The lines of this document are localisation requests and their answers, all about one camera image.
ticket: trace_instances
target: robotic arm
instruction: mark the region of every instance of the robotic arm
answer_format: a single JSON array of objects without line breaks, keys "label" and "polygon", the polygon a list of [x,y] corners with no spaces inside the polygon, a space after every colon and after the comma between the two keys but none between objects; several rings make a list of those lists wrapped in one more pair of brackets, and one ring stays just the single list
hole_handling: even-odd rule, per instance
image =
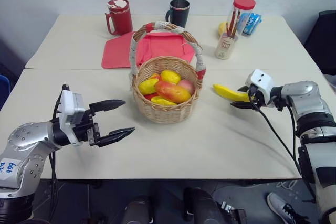
[{"label": "robotic arm", "polygon": [[90,109],[85,110],[82,96],[63,85],[52,120],[26,123],[15,129],[0,155],[0,224],[19,223],[31,216],[34,193],[51,152],[83,142],[103,147],[131,134],[135,128],[119,129],[101,137],[98,124],[93,121],[96,112],[123,104],[121,100],[107,100],[90,104]]},{"label": "robotic arm", "polygon": [[321,222],[336,223],[336,123],[321,98],[319,87],[312,81],[300,81],[275,87],[272,78],[254,70],[239,89],[248,92],[254,104],[233,102],[238,108],[267,106],[279,111],[290,106],[297,122],[300,138],[299,165],[302,178],[315,183]]}]

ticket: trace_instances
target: black cup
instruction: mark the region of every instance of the black cup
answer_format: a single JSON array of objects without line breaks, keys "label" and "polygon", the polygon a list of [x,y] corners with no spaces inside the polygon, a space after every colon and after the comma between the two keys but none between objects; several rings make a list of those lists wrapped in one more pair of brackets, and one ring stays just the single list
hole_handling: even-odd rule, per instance
[{"label": "black cup", "polygon": [[166,21],[185,27],[189,14],[189,6],[190,3],[187,0],[171,0],[169,10],[166,13]]}]

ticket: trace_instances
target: white table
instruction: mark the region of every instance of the white table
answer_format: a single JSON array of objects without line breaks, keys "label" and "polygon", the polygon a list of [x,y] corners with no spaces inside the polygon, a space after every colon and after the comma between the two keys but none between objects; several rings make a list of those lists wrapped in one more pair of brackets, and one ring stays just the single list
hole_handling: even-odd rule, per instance
[{"label": "white table", "polygon": [[[0,111],[0,150],[7,136],[26,122],[51,119],[63,83],[82,93],[85,106],[106,99],[127,103],[99,112],[94,120],[102,135],[122,127],[136,130],[121,142],[98,148],[84,143],[57,152],[58,178],[218,178],[290,179],[299,174],[282,145],[260,114],[230,106],[216,95],[213,83],[232,89],[244,85],[250,70],[209,70],[192,116],[178,124],[155,124],[140,114],[129,91],[129,71],[24,70]],[[269,70],[276,84],[313,80],[336,115],[335,94],[319,70]],[[291,121],[284,110],[264,108],[274,128],[291,149]],[[42,178],[50,178],[46,162]]]},{"label": "white table", "polygon": [[[134,30],[164,16],[132,16]],[[265,16],[254,34],[240,37],[232,57],[215,58],[218,25],[226,16],[190,16],[186,30],[204,51],[207,69],[315,70],[317,65],[281,16]],[[45,40],[27,63],[32,69],[102,69],[105,42],[112,39],[105,16],[59,16]]]}]

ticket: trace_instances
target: label sticker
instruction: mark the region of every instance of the label sticker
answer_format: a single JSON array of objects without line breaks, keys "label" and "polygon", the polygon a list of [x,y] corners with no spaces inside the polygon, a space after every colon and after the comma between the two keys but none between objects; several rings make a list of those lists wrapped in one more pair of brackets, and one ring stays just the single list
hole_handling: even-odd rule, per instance
[{"label": "label sticker", "polygon": [[0,180],[5,180],[11,177],[13,174],[16,176],[16,171],[21,160],[12,158],[3,158],[0,161]]}]

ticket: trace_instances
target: wicker basket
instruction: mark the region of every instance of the wicker basket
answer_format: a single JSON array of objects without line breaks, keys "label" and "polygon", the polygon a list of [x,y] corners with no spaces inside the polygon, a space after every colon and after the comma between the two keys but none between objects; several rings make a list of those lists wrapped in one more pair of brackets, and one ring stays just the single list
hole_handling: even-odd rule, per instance
[{"label": "wicker basket", "polygon": [[[139,40],[152,30],[163,29],[176,34],[181,34],[194,48],[197,57],[196,69],[180,58],[162,56],[148,60],[138,70],[136,64],[136,46]],[[191,34],[184,31],[184,28],[169,22],[148,23],[142,26],[133,35],[131,41],[130,62],[132,69],[132,91],[135,102],[143,115],[156,123],[177,123],[187,119],[191,115],[202,88],[202,80],[205,74],[205,65],[202,61],[201,47]],[[193,83],[195,93],[188,101],[176,106],[162,106],[152,103],[140,93],[138,86],[142,81],[147,80],[153,73],[161,73],[165,69],[174,70],[181,75],[182,79],[187,79]]]}]

